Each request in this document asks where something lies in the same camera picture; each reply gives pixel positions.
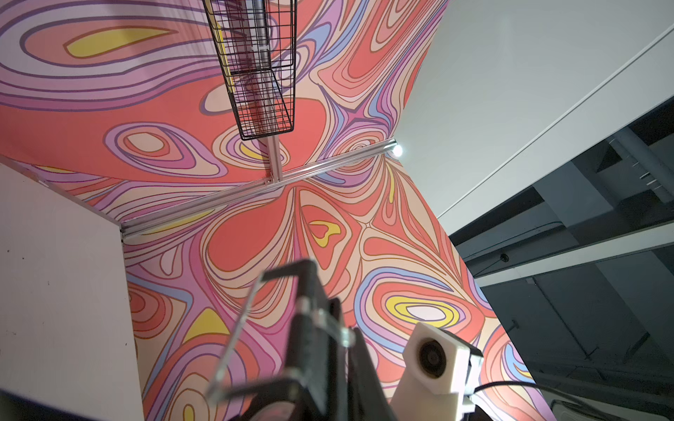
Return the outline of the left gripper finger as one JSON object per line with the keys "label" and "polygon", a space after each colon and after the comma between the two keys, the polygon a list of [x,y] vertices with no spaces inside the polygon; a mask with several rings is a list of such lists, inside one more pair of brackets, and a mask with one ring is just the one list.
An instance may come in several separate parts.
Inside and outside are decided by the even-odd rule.
{"label": "left gripper finger", "polygon": [[349,420],[395,421],[360,329],[354,328],[348,354]]}

